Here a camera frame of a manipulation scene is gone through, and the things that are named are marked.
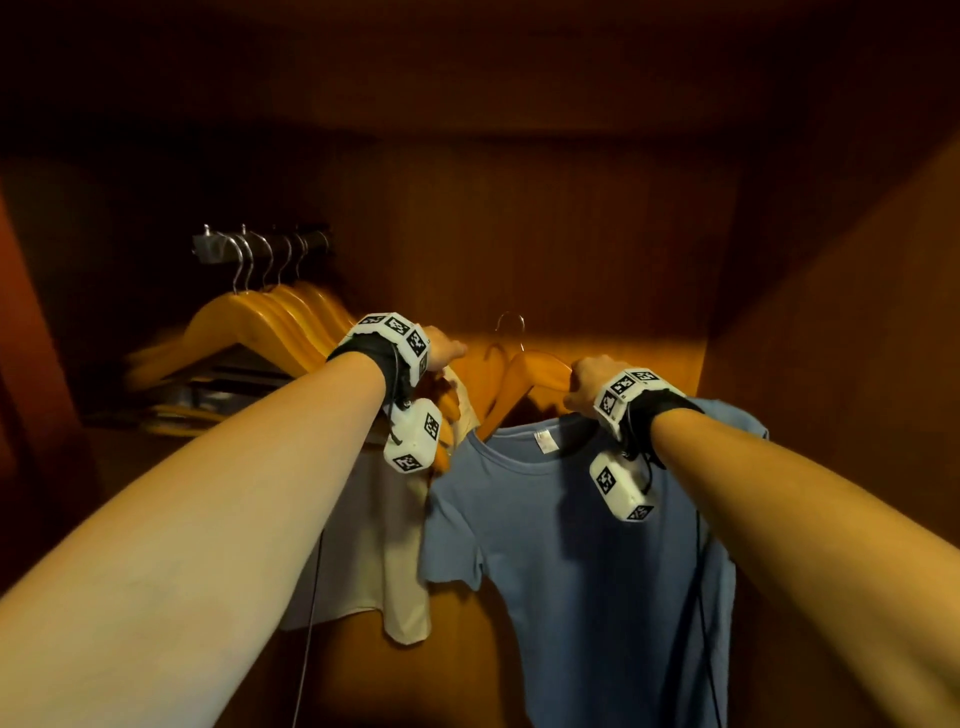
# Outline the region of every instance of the person's right hand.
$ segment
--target person's right hand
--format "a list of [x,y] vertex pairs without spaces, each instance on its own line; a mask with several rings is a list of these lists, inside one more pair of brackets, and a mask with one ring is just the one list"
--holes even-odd
[[600,388],[624,369],[629,368],[630,364],[627,362],[616,361],[606,354],[589,356],[574,362],[574,391],[564,397],[564,407],[595,420],[597,413],[593,410],[593,401],[600,392]]

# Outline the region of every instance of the short sleeve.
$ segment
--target short sleeve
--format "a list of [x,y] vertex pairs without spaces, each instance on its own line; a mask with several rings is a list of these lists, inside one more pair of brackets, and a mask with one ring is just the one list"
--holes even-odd
[[456,507],[431,491],[423,527],[420,579],[463,581],[476,591],[482,577],[483,558],[466,519]]

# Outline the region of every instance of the cream garment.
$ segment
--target cream garment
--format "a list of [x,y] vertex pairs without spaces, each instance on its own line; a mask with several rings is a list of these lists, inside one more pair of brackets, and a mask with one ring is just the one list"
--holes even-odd
[[[449,367],[444,377],[460,400],[460,420],[452,423],[459,446],[480,423],[464,383]],[[426,475],[397,473],[382,451],[360,453],[324,529],[314,624],[376,609],[396,642],[413,644],[429,636],[429,594],[417,577],[426,496]],[[314,546],[280,629],[305,627],[310,620],[316,567]]]

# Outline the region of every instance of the white label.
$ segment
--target white label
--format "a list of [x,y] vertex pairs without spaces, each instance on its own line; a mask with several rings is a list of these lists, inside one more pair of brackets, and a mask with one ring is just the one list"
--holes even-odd
[[550,434],[550,430],[548,429],[542,429],[540,432],[534,432],[534,439],[540,446],[540,452],[542,452],[544,455],[549,455],[551,452],[556,452],[560,449],[560,446],[554,442],[553,435]]

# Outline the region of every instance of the clothing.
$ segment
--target clothing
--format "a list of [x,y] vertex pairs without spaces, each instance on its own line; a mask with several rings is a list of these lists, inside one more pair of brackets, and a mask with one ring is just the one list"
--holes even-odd
[[[447,448],[452,452],[479,422],[464,383],[449,367],[444,378],[460,400],[460,420],[452,423],[453,443]],[[376,445],[357,457],[326,522],[313,621],[376,609],[393,640],[413,644],[430,634],[429,594],[417,576],[429,475],[398,473],[383,459],[383,441]],[[310,621],[316,568],[314,547],[280,629],[298,629]]]
[[[766,436],[745,412],[695,401],[714,419]],[[535,433],[545,429],[559,451],[541,451]],[[537,728],[712,728],[696,509],[672,475],[654,468],[657,510],[641,523],[615,519],[588,474],[593,457],[615,447],[579,415],[500,429],[487,444],[471,433],[431,489],[420,575],[474,590],[481,577],[493,580],[516,630]],[[702,543],[725,715],[735,571],[716,540]]]

